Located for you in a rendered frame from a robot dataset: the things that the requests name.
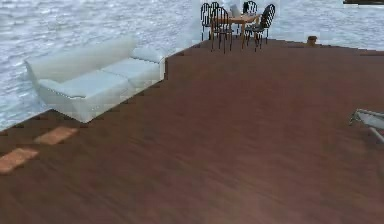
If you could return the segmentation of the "wooden dining table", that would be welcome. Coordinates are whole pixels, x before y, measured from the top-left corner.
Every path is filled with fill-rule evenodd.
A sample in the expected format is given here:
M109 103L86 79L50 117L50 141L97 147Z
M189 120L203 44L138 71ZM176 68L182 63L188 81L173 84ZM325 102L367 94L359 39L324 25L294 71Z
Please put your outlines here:
M245 15L240 15L238 17L233 17L229 15L229 18L232 25L237 24L240 26L241 28L240 34L242 36L242 40L245 40L245 26L249 23L259 20L260 14L254 14L254 15L245 14Z

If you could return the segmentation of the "black metal chair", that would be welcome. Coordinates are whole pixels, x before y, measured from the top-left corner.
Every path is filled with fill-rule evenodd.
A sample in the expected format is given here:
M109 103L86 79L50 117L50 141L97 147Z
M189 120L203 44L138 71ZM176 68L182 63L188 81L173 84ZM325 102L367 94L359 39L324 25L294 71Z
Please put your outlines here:
M257 13L257 4L254 0L248 0L243 3L243 13L244 14L256 14Z
M263 32L270 28L275 12L276 6L274 4L267 5L261 15L261 21L258 24L249 25L245 28L246 40L253 36L256 49L262 46Z
M217 1L203 3L200 7L200 21L202 26L201 39L204 39L205 29L208 29L208 39L211 39L211 15L220 4Z
M211 50L214 50L214 41L218 39L218 47L229 41L229 50L232 50L233 29L229 14L223 7L215 8L210 15L211 23Z

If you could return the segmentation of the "white sofa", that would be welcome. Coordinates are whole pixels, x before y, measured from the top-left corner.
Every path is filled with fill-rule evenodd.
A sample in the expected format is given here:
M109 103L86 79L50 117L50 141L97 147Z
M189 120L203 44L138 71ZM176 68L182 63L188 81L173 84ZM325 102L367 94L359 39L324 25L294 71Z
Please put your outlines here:
M132 36L25 61L40 99L87 123L165 76L165 55L139 47Z

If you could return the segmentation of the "dark framed wall picture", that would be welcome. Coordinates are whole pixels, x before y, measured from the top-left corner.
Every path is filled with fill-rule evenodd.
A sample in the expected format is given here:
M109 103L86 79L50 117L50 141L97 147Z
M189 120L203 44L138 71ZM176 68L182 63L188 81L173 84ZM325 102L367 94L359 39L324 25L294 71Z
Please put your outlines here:
M384 5L384 0L343 0L343 4Z

